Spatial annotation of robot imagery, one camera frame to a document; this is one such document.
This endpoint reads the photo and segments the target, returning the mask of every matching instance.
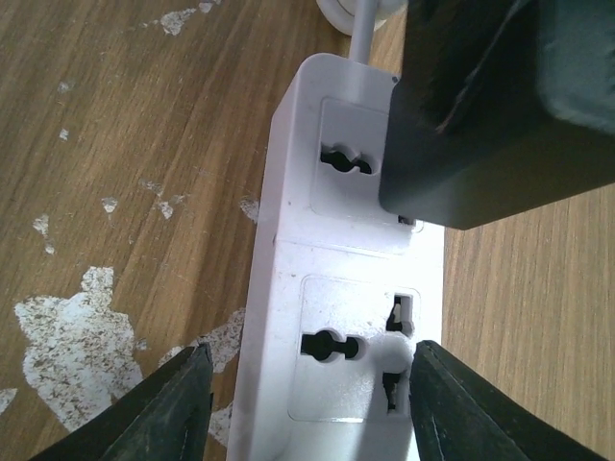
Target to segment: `wood grain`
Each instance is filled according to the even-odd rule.
[[[0,6],[0,458],[66,435],[25,381],[13,313],[70,297],[89,266],[114,268],[145,376],[174,346],[245,305],[271,115],[299,64],[343,54],[314,1],[223,1],[177,36],[152,21],[198,2],[6,0]],[[399,69],[402,18],[377,33],[373,64]],[[57,92],[60,82],[72,90]],[[69,131],[67,141],[59,138]],[[159,198],[141,180],[163,185]],[[160,200],[184,195],[170,219]],[[111,219],[101,200],[114,197]],[[449,232],[445,346],[514,399],[615,457],[612,285],[615,189],[468,232]],[[56,253],[32,227],[49,214]],[[213,382],[233,399],[236,359]],[[225,450],[209,439],[206,459]]]

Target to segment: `power outlet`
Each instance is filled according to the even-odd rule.
[[[315,55],[274,114],[229,460],[418,460],[409,370],[440,340],[444,231],[378,204],[394,82]]]

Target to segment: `socket panel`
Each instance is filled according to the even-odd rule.
[[[378,203],[395,82],[314,55],[274,114],[229,460],[419,459],[408,377],[441,337],[444,230]]]

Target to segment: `white power strip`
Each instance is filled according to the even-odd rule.
[[[444,230],[378,203],[395,81],[315,55],[274,114],[229,460],[418,460],[408,377],[440,341]]]

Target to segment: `electrical socket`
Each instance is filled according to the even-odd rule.
[[[444,230],[378,203],[395,81],[315,55],[274,114],[229,460],[418,460],[408,377],[441,336]]]

